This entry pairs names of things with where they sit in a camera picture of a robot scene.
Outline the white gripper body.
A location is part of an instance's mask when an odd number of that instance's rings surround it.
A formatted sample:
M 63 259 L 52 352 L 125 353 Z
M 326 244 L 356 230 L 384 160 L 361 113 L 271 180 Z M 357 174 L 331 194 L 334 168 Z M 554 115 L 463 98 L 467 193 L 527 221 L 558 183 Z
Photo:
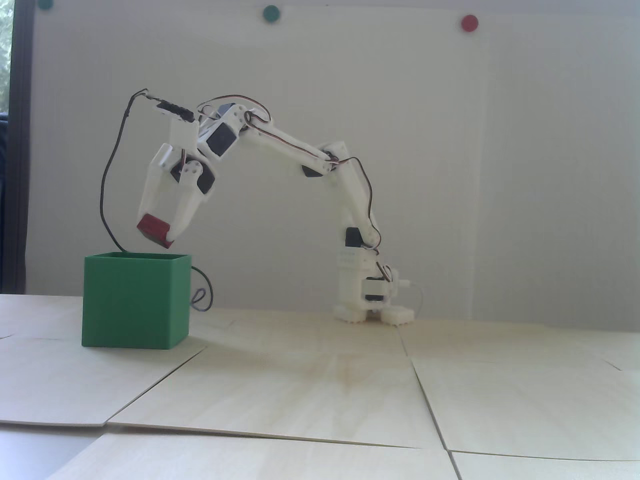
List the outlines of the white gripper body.
M 150 164 L 159 165 L 167 170 L 173 177 L 173 185 L 177 186 L 185 164 L 191 160 L 197 160 L 203 167 L 203 173 L 198 179 L 198 187 L 202 194 L 210 195 L 217 180 L 217 173 L 210 160 L 199 150 L 198 137 L 199 124 L 196 121 L 185 122 L 172 119 L 169 140 L 160 147 Z

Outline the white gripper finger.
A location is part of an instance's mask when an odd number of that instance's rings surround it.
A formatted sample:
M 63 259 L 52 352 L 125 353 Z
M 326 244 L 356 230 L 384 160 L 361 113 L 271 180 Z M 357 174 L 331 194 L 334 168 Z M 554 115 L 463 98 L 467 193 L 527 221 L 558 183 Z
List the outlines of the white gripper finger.
M 178 203 L 167 231 L 167 240 L 176 240 L 190 226 L 203 203 L 205 194 L 198 187 L 203 172 L 204 168 L 198 160 L 190 160 L 183 166 L 177 186 Z
M 173 176 L 160 165 L 149 164 L 142 190 L 142 197 L 137 211 L 137 221 L 144 215 L 152 214 L 160 203 L 163 194 L 173 185 Z

